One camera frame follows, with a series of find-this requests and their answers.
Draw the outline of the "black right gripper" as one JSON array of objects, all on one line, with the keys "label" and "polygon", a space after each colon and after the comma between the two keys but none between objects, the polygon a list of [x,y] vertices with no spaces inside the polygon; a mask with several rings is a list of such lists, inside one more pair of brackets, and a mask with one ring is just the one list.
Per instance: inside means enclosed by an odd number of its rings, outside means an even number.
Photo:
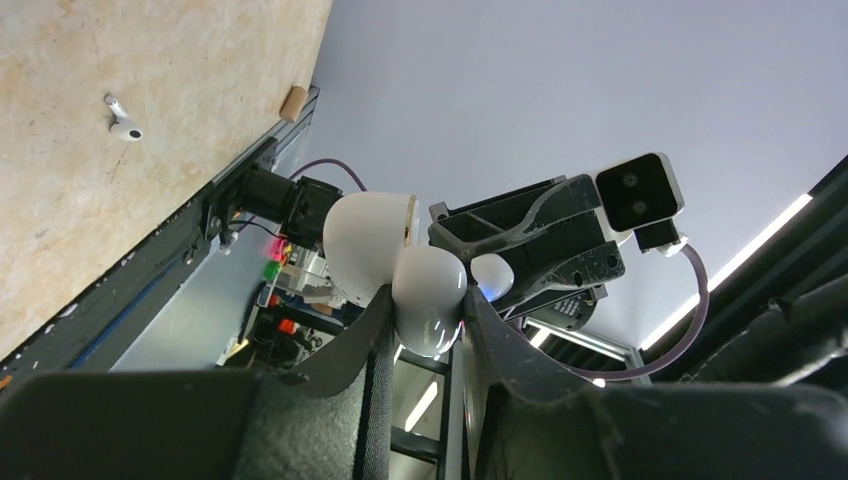
[{"label": "black right gripper", "polygon": [[496,312],[527,307],[528,319],[580,330],[608,296],[601,285],[626,271],[601,205],[587,174],[555,177],[454,209],[439,203],[429,208],[428,244],[463,262],[500,253],[515,283],[492,302]]}]

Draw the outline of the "white earbud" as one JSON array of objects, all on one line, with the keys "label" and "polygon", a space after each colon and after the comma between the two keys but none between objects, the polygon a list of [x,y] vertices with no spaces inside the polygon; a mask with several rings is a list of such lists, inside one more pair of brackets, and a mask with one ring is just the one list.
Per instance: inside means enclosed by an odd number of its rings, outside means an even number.
[{"label": "white earbud", "polygon": [[509,263],[496,253],[474,258],[470,263],[472,277],[490,303],[501,299],[513,287],[515,274]]},{"label": "white earbud", "polygon": [[114,95],[107,94],[104,97],[104,102],[112,113],[110,133],[127,142],[140,141],[144,136],[142,129],[130,117],[119,100]]}]

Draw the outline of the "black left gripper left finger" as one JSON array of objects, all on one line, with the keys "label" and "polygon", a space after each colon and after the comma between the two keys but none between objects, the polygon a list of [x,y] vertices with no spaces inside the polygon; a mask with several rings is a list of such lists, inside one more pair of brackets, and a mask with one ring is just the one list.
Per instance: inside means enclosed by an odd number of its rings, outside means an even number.
[{"label": "black left gripper left finger", "polygon": [[297,366],[58,372],[1,404],[5,479],[385,479],[389,286]]}]

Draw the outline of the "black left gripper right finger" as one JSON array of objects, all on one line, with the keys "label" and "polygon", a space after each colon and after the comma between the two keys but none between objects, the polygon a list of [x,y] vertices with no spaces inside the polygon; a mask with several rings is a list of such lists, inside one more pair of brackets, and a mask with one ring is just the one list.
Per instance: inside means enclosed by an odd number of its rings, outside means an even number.
[{"label": "black left gripper right finger", "polygon": [[813,386],[599,388],[463,301],[475,479],[843,479],[847,402]]}]

